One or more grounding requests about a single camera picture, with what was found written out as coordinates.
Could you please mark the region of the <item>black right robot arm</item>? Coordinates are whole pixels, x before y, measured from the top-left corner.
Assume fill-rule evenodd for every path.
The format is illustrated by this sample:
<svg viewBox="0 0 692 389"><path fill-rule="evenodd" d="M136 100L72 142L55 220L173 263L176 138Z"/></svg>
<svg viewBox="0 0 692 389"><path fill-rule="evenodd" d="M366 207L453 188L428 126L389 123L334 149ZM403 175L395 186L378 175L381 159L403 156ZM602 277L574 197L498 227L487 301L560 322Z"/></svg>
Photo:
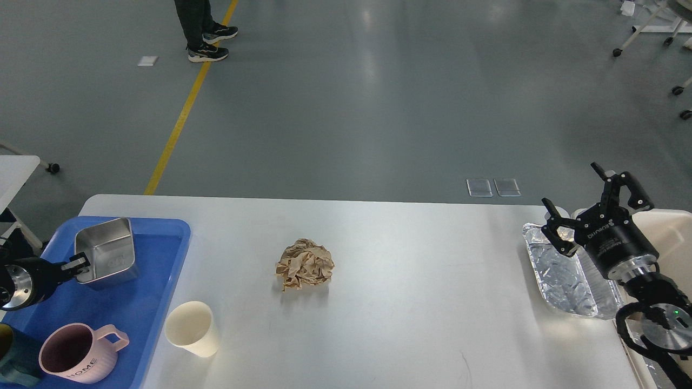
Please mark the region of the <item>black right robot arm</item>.
<svg viewBox="0 0 692 389"><path fill-rule="evenodd" d="M606 171L595 162L591 167L604 183L599 202L565 218L543 198L549 218L541 231L563 256L584 249L604 279L617 281L635 298L618 309L616 332L631 350L656 362L674 387L690 388L689 374L675 360L690 356L690 299L661 273L659 251L632 215L654 204L630 172Z"/></svg>

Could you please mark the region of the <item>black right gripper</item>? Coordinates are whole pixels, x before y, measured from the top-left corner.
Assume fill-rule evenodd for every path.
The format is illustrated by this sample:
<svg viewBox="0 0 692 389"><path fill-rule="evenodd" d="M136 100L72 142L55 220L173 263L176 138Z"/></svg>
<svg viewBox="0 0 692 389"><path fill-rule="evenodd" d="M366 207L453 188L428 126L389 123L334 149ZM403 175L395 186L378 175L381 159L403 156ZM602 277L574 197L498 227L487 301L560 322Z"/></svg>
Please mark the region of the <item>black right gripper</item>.
<svg viewBox="0 0 692 389"><path fill-rule="evenodd" d="M583 247L606 280L631 280L650 272L659 252L631 215L654 209L653 200L630 172L606 171L596 162L590 166L604 182L600 201L570 219L550 199L541 199L549 214L541 231L563 256L572 257L577 246ZM620 202L623 187L629 192L625 206ZM575 243L562 239L559 227L574 231Z"/></svg>

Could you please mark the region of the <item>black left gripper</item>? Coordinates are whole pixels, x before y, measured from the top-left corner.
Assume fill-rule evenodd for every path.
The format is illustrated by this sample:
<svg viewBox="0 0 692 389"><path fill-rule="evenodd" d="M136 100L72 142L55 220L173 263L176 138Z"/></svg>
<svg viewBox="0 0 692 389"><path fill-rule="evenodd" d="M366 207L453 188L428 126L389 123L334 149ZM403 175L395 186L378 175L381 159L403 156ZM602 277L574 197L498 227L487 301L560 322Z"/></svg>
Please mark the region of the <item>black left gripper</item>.
<svg viewBox="0 0 692 389"><path fill-rule="evenodd" d="M12 312L47 300L72 279L89 280L91 266L85 253L65 263L43 258L22 258L2 264L2 310Z"/></svg>

